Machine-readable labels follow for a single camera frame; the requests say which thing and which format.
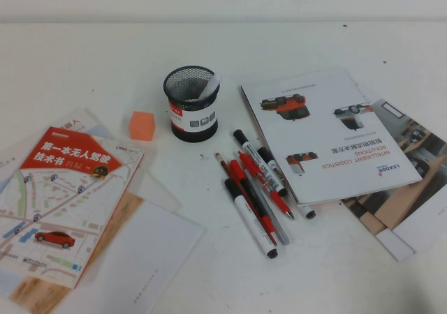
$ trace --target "red banner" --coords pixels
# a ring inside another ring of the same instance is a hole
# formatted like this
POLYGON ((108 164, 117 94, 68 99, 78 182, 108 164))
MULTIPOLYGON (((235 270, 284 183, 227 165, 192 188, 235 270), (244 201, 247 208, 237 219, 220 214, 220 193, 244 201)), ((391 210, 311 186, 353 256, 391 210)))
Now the red banner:
POLYGON ((91 174, 98 166, 105 166, 111 172, 122 164, 92 136, 51 127, 20 169, 70 169, 91 174))

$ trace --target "black pen cap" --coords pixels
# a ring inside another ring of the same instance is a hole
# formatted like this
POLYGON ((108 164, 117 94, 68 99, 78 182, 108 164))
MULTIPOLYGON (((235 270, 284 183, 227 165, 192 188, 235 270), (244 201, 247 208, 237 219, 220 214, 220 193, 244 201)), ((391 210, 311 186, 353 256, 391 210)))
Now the black pen cap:
POLYGON ((237 187, 237 184, 233 179, 228 178, 227 180, 225 180, 225 186, 228 192, 230 192, 233 200, 242 195, 242 192, 240 191, 239 187, 237 187))
POLYGON ((248 142, 248 139, 245 137, 244 133, 240 129, 235 130, 233 136, 240 143, 240 145, 243 145, 245 142, 248 142))
POLYGON ((270 162, 273 160, 273 155, 270 153, 270 151, 267 150, 267 148, 262 147, 258 149, 258 154, 261 156, 261 158, 266 162, 270 162))

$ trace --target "magazine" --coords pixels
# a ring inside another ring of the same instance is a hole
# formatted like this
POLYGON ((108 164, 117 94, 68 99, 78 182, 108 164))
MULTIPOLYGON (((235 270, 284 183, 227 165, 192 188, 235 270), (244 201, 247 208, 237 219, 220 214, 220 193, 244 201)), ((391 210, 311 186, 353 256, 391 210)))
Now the magazine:
POLYGON ((346 71, 243 85, 242 90, 299 203, 421 180, 346 71))

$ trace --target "label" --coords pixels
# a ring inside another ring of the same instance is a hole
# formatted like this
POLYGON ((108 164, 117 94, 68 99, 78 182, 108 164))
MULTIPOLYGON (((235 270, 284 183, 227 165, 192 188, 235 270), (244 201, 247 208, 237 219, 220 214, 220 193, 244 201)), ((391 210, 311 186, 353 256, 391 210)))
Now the label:
POLYGON ((281 180, 282 184, 285 186, 286 180, 285 180, 284 175, 282 174, 281 170, 277 166, 277 162, 275 162, 274 160, 271 160, 270 162, 267 163, 267 165, 270 167, 270 169, 272 169, 272 171, 276 174, 276 176, 279 178, 279 180, 281 180))
POLYGON ((169 102, 170 120, 178 129, 188 133, 198 133, 207 130, 217 120, 214 103, 202 110, 190 112, 182 110, 169 102))
POLYGON ((267 164, 265 164, 264 160, 259 156, 259 154, 253 149, 253 147, 250 145, 249 142, 245 142, 242 145, 242 148, 248 152, 251 157, 253 158, 256 165, 259 167, 259 169, 262 171, 265 180, 268 181, 268 183, 273 187, 273 189, 277 192, 282 190, 284 186, 282 186, 281 181, 276 176, 276 174, 268 167, 267 164))

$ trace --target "red pen cap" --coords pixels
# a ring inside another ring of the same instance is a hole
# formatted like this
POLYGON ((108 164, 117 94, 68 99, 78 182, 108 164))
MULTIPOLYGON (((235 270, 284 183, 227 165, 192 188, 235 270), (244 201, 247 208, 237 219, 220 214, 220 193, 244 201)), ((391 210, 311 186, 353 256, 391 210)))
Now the red pen cap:
POLYGON ((237 182, 240 182, 243 178, 247 178, 239 163, 235 159, 230 162, 230 173, 237 182))
POLYGON ((256 164, 253 162, 253 159, 251 159, 251 156, 239 151, 239 158, 242 161, 242 164, 244 164, 245 168, 250 172, 250 174, 253 177, 256 177, 256 174, 260 171, 256 164))

